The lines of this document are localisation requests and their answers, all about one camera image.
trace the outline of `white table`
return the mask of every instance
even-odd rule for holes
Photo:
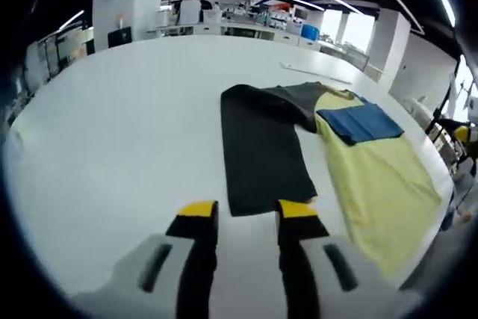
[[[220,291],[227,282],[218,279],[211,302],[222,295],[221,303],[254,318],[272,310],[274,300],[283,304],[273,214],[230,218],[220,94],[241,83],[307,81],[347,87],[377,103],[404,129],[443,199],[423,245],[397,273],[394,283],[401,284],[436,235],[453,188],[423,130],[346,61],[280,43],[208,35],[136,42],[82,59],[42,87],[16,119],[4,147],[7,183],[20,225],[50,277],[69,295],[94,291],[109,280],[116,261],[164,232],[182,206],[213,198],[220,203],[218,270],[236,276],[243,303]],[[332,234],[346,235],[321,139],[300,128],[297,133],[320,218]],[[251,280],[257,285],[251,287]],[[274,310],[275,318],[284,318],[282,305]]]

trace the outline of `yellow cloth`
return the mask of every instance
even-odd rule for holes
[[[357,105],[357,98],[326,93],[316,110]],[[348,146],[315,118],[350,239],[391,278],[420,245],[441,197],[404,135]]]
[[[216,201],[213,200],[193,202],[183,207],[181,211],[178,212],[178,216],[210,217],[214,203],[216,203]]]
[[[280,199],[279,203],[281,204],[284,218],[317,216],[317,212],[305,203],[287,201],[286,199]]]

